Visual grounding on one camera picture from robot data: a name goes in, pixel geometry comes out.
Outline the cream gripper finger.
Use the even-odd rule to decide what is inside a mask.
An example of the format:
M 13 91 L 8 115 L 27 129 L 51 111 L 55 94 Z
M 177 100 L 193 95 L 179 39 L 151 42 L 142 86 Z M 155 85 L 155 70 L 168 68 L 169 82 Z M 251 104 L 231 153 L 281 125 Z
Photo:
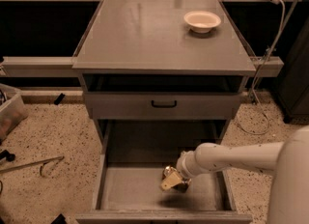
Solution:
M 164 171 L 163 180 L 160 184 L 160 187 L 162 190 L 166 191 L 178 184 L 181 184 L 182 182 L 183 178 L 178 171 Z

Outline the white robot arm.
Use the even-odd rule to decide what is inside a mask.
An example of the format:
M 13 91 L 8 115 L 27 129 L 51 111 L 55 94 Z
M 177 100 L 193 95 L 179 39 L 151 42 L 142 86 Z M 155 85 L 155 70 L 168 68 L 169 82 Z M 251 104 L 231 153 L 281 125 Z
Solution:
M 202 174 L 238 168 L 272 176 L 267 224 L 309 224 L 309 126 L 287 141 L 228 147 L 203 143 L 166 167 L 160 187 L 190 182 Z

